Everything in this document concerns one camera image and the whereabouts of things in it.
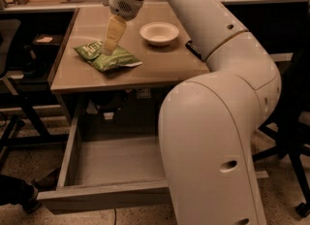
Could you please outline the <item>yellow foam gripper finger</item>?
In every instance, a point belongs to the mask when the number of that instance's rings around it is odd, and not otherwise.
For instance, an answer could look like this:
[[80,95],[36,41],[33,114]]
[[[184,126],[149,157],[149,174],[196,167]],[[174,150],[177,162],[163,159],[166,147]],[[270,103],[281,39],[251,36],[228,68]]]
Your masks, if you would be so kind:
[[122,16],[114,15],[109,18],[103,43],[103,54],[111,55],[113,53],[126,30],[126,26],[126,20]]

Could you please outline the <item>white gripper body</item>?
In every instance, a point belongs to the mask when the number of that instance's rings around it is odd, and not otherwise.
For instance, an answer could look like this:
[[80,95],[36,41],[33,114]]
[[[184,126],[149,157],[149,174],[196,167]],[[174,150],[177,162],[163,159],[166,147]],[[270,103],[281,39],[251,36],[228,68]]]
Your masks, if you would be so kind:
[[114,15],[126,21],[134,19],[142,7],[143,0],[109,0],[109,7]]

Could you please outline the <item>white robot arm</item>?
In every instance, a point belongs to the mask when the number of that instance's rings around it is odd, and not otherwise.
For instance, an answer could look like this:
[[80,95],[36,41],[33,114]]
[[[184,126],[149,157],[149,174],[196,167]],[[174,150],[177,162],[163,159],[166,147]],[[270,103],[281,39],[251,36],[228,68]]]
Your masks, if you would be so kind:
[[[218,0],[167,0],[209,71],[165,98],[159,144],[178,225],[266,225],[251,136],[279,100],[278,68]],[[108,0],[131,20],[143,0]]]

